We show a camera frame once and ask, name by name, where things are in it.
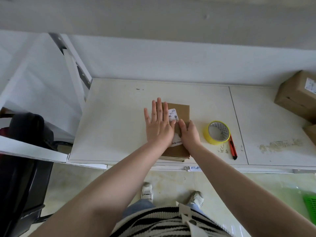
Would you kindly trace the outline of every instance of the roll of yellow tape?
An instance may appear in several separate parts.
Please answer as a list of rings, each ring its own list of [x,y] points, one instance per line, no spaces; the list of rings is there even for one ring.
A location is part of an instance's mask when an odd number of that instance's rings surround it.
[[[229,140],[230,131],[223,122],[212,121],[203,129],[203,136],[208,143],[219,145]]]

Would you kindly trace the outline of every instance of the hand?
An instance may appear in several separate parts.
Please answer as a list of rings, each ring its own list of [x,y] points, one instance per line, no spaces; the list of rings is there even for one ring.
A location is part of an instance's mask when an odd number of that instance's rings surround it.
[[[188,129],[182,119],[179,120],[179,127],[181,128],[181,141],[184,147],[191,152],[193,148],[201,146],[200,136],[193,121],[190,120]]]
[[[151,120],[147,108],[144,108],[146,135],[148,142],[159,139],[165,142],[167,146],[170,146],[174,136],[174,126],[176,121],[173,120],[169,123],[168,104],[166,102],[163,104],[164,112],[162,112],[161,99],[159,97],[157,98],[157,108],[155,100],[152,101]]]

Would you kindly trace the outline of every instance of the sneaker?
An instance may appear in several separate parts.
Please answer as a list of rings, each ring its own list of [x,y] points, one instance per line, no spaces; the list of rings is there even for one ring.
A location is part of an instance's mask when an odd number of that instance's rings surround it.
[[[151,183],[145,182],[142,187],[141,199],[147,199],[151,203],[154,201],[154,189]]]
[[[189,203],[194,203],[196,204],[199,208],[202,207],[204,202],[203,195],[200,191],[194,191],[191,195],[191,198],[189,200]]]

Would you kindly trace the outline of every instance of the brown box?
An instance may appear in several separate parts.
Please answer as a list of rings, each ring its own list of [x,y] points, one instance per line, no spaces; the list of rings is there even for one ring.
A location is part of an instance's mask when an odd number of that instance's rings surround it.
[[[188,126],[190,122],[190,106],[189,105],[180,105],[168,103],[168,109],[176,109],[177,115],[179,119],[183,119],[184,123]],[[179,134],[181,137],[181,129],[179,127],[179,123],[176,122],[174,132]],[[189,159],[190,153],[184,147],[183,144],[173,147],[168,147],[165,152],[162,154],[163,156],[160,159],[173,160],[173,161],[181,161],[183,162],[186,159]]]
[[[303,129],[314,145],[316,145],[316,125],[304,127]]]
[[[316,123],[316,76],[306,71],[295,73],[280,85],[274,103]]]

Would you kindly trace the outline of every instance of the white label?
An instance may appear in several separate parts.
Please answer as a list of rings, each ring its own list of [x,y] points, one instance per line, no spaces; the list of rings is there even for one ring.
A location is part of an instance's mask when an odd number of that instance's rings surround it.
[[[175,133],[170,147],[177,146],[177,145],[182,145],[182,142],[181,142],[180,136],[177,133]]]
[[[313,92],[314,94],[316,94],[316,81],[307,78],[306,83],[305,83],[305,89],[307,91]]]
[[[169,111],[169,121],[176,120],[176,122],[179,121],[176,109],[170,109]]]

